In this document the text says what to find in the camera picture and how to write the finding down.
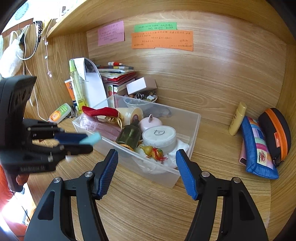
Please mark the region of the person's left hand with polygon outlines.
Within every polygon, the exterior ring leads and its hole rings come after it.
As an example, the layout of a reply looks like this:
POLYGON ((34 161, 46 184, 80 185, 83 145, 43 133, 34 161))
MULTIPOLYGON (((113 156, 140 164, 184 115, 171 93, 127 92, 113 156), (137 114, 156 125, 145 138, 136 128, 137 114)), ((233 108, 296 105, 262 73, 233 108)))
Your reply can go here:
POLYGON ((16 177, 16 182, 18 185, 23 186, 25 183, 27 183, 29 179, 29 174, 19 174, 16 177))

